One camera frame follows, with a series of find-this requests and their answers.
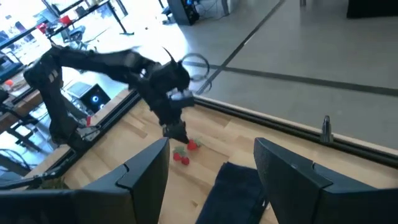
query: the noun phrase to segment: metal clamp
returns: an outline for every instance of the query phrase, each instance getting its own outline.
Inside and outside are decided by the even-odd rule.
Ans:
[[[323,119],[321,142],[322,143],[332,143],[333,142],[333,134],[331,133],[330,117],[328,115],[326,115],[325,118]]]

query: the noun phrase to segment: floor line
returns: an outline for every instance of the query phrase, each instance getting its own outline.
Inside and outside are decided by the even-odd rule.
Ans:
[[[246,42],[248,42],[251,37],[262,27],[262,25],[264,25],[264,23],[281,7],[281,5],[285,3],[285,0],[280,0],[272,9],[271,11],[265,16],[265,18],[263,18],[260,23],[258,23],[258,25],[249,33],[249,35],[236,47],[236,49],[232,52],[231,55],[229,55],[229,57],[221,64],[221,67],[218,68],[205,82],[204,85],[202,85],[200,87],[200,89],[197,91],[197,94],[200,95],[202,94],[207,86],[217,77],[217,75],[219,75],[222,71],[223,68],[225,68],[227,66],[227,64],[229,64],[232,59],[239,53],[239,51],[242,50],[242,48],[244,47],[244,45],[246,44]]]
[[[206,64],[198,63],[198,62],[184,62],[183,64],[194,66],[194,67],[200,67],[200,68],[207,67]],[[337,89],[341,89],[341,90],[360,91],[360,92],[364,92],[364,93],[373,93],[373,94],[384,95],[384,96],[398,96],[398,89],[394,89],[394,88],[360,85],[360,84],[355,84],[355,83],[322,80],[322,79],[318,79],[318,78],[299,77],[296,75],[286,75],[286,74],[280,74],[280,73],[262,72],[262,71],[243,69],[243,68],[222,67],[221,65],[210,65],[210,68],[211,69],[220,69],[221,71],[225,71],[225,72],[234,72],[234,73],[239,73],[239,74],[243,74],[243,75],[250,75],[250,76],[254,76],[254,77],[272,78],[272,79],[276,79],[276,80],[304,83],[304,84],[316,85],[316,86],[325,86],[325,87],[337,88]]]

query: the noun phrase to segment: cable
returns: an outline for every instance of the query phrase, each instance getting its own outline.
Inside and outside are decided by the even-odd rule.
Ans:
[[[203,80],[208,80],[208,76],[209,76],[209,73],[210,73],[210,64],[209,64],[209,61],[207,61],[207,59],[206,59],[203,55],[197,54],[197,53],[189,53],[189,54],[186,54],[186,55],[181,59],[181,61],[184,62],[184,60],[186,60],[187,58],[190,58],[190,57],[200,58],[200,59],[202,59],[202,60],[204,61],[204,63],[206,64],[206,73],[205,73],[204,75],[192,75],[192,76],[191,76],[191,81],[192,81],[192,82],[200,82],[200,81],[203,81]],[[210,83],[209,83],[209,88],[207,89],[207,91],[204,91],[203,93],[208,93],[208,92],[211,90],[212,87],[213,87],[213,84],[210,82]]]

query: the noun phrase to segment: wooden table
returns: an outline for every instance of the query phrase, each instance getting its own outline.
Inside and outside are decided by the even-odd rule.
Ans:
[[[127,91],[122,91],[112,99],[93,118],[93,123],[98,122],[126,95]],[[202,106],[184,109],[183,119],[187,122],[189,136],[199,139],[203,146],[197,152],[190,152],[189,166],[170,161],[169,179],[159,223],[194,223],[224,162],[256,167],[253,158],[255,137],[264,137],[373,187],[398,187],[398,171],[393,168]],[[148,106],[140,101],[64,175],[66,184],[72,189],[84,187],[136,155],[162,136],[157,121]],[[171,149],[179,145],[181,143],[170,140]],[[380,147],[380,150],[393,151],[384,147]],[[66,152],[67,147],[57,149],[28,176],[46,171]],[[261,223],[277,223],[272,208],[266,210]]]

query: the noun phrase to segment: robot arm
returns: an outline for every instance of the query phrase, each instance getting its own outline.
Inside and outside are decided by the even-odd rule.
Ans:
[[[72,139],[79,130],[79,123],[68,115],[61,99],[62,67],[103,73],[128,84],[159,118],[165,137],[188,143],[185,122],[180,117],[183,107],[193,106],[193,96],[187,91],[190,77],[181,62],[172,59],[161,65],[130,49],[99,54],[59,46],[53,46],[24,72],[27,83],[42,95],[52,120],[50,133],[54,141],[73,147]],[[173,89],[181,94],[172,100],[168,92]]]

